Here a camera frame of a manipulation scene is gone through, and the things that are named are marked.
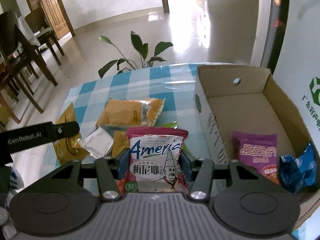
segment chair cushion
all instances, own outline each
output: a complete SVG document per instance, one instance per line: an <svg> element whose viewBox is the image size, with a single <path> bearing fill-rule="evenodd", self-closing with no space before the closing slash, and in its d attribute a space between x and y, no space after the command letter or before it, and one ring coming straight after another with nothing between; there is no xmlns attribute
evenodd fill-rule
<svg viewBox="0 0 320 240"><path fill-rule="evenodd" d="M51 27L46 28L45 30L43 30L43 31L41 31L39 34L37 34L37 35L36 35L36 38L39 40L39 39L41 39L42 37L51 34L52 32L54 32L54 30L53 30Z"/></svg>

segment blue wrapper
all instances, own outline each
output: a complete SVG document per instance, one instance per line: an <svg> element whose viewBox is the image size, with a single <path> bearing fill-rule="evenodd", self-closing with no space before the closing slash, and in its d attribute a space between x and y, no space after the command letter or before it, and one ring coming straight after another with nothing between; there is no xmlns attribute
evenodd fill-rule
<svg viewBox="0 0 320 240"><path fill-rule="evenodd" d="M287 191L298 194L303 188L316 184L317 165L315 150L309 143L299 158L291 155L280 157L279 176Z"/></svg>

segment chair leg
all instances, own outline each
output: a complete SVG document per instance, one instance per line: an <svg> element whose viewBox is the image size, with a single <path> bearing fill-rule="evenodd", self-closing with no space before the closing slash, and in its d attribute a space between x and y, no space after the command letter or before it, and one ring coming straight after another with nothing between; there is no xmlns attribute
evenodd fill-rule
<svg viewBox="0 0 320 240"><path fill-rule="evenodd" d="M54 76L52 76L51 72L49 71L49 69L47 68L47 64L45 63L43 57L41 57L41 55L37 55L35 53L34 57L32 57L32 59L34 60L34 62L38 65L38 67L40 68L40 70L42 71L42 73L44 74L44 76L52 82L52 84L56 87L58 84L56 82L56 80L54 79Z"/></svg>
<svg viewBox="0 0 320 240"><path fill-rule="evenodd" d="M17 123L19 124L21 120L14 114L14 112L11 110L11 108L8 106L7 102L4 100L2 94L0 93L0 104L5 107L5 109L8 111L9 116Z"/></svg>
<svg viewBox="0 0 320 240"><path fill-rule="evenodd" d="M28 83L29 86L31 86L31 82L27 76L26 71L24 70L25 68L23 68L22 70L20 70L20 73L23 75L23 77L25 78L26 82Z"/></svg>
<svg viewBox="0 0 320 240"><path fill-rule="evenodd" d="M52 55L53 55L53 57L54 57L54 59L56 60L57 64L60 66L60 65L61 65L61 62L60 62L60 60L58 59L57 54L54 52L54 49L53 49L53 47L51 46L50 41L47 40L47 41L45 42L45 44L47 44L48 48L50 49L50 51L51 51L51 53L52 53Z"/></svg>
<svg viewBox="0 0 320 240"><path fill-rule="evenodd" d="M35 71L35 69L33 68L32 64L28 64L27 65L28 70L30 71L30 73L32 73L36 79L39 79L39 76L37 74L37 72Z"/></svg>
<svg viewBox="0 0 320 240"><path fill-rule="evenodd" d="M60 51L61 55L64 56L64 52L63 52L63 50L62 50L62 48L61 48L61 46L60 46L60 44L59 44L56 36L54 36L54 33L51 35L51 39L52 39L53 42L57 45L58 50Z"/></svg>
<svg viewBox="0 0 320 240"><path fill-rule="evenodd" d="M14 87L11 83L8 84L8 87L10 88L10 90L12 91L12 93L15 94L15 96L18 96L18 95L19 95L18 91L15 89L15 87Z"/></svg>
<svg viewBox="0 0 320 240"><path fill-rule="evenodd" d="M24 94L27 96L27 98L30 100L30 102L35 106L35 108L42 114L43 109L38 105L38 103L34 100L34 98L28 93L26 88L23 86L21 81L19 80L18 77L13 77L18 86L21 88L21 90L24 92Z"/></svg>
<svg viewBox="0 0 320 240"><path fill-rule="evenodd" d="M15 101L19 102L19 99L17 97L17 95L14 93L14 91L12 91L12 89L8 86L5 86L4 87L4 90L7 91L8 93L8 96L11 98L11 99L14 99Z"/></svg>
<svg viewBox="0 0 320 240"><path fill-rule="evenodd" d="M15 87L15 89L16 89L17 91L19 91L19 87L18 87L18 85L14 82L13 79L11 80L11 83L12 83L12 85Z"/></svg>
<svg viewBox="0 0 320 240"><path fill-rule="evenodd" d="M32 91L30 85L29 85L29 82L26 80L26 77L24 76L24 74L22 73L22 71L19 72L23 82L26 84L28 90L30 91L31 95L34 95L35 93Z"/></svg>

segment blue checkered tablecloth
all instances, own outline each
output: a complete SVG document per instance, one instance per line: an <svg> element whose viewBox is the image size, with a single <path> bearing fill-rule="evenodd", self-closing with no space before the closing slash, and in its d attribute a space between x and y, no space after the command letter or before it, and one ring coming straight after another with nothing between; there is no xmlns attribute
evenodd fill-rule
<svg viewBox="0 0 320 240"><path fill-rule="evenodd" d="M177 121L178 128L189 132L185 144L192 155L210 158L193 101L198 65L183 64L145 68L83 84L70 90L60 114L73 102L80 133L82 138L85 138L93 131L110 98L165 98L164 108L156 126ZM89 156L82 163L93 161L94 159ZM59 166L51 144L45 155L41 175L44 176ZM95 180L86 179L84 187L93 194L98 192Z"/></svg>

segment wooden chair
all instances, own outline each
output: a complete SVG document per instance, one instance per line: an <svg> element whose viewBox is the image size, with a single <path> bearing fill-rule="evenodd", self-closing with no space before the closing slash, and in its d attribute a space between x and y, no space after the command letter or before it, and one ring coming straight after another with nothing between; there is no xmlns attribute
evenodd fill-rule
<svg viewBox="0 0 320 240"><path fill-rule="evenodd" d="M49 27L45 21L45 14L44 11L41 7L33 10L31 13L29 13L26 17L25 20L27 24L29 25L30 29L32 30L33 33L37 33L40 31L38 35L36 35L36 38L40 42L41 45L46 44L48 48L50 49L54 59L56 60L57 64L60 66L61 62L58 59L57 54L54 52L54 49L52 48L52 45L50 43L50 38L53 40L53 42L57 45L60 53L64 55L64 52L54 35L54 30Z"/></svg>
<svg viewBox="0 0 320 240"><path fill-rule="evenodd" d="M5 66L5 63L3 61L2 58L0 58L0 60L2 61L2 63L0 64L0 73L3 72L4 70L6 70L6 66ZM11 99L14 99L15 101L19 101L18 100L18 90L19 90L19 87L17 86L17 84L11 80L11 82L4 88L7 93L8 93L8 96L11 98Z"/></svg>
<svg viewBox="0 0 320 240"><path fill-rule="evenodd" d="M19 42L22 45L23 53L17 58L10 59L10 55L16 51ZM0 75L0 91L4 89L4 87L8 85L11 80L14 80L14 82L28 97L35 108L42 114L43 109L38 105L28 90L21 83L20 79L18 78L18 74L22 68L28 66L32 61L34 61L46 78L51 81L54 86L57 86L57 82L47 68L43 58L36 53L28 40L18 29L17 16L13 11L7 11L0 15L0 53L6 64L6 71L1 73L2 78Z"/></svg>

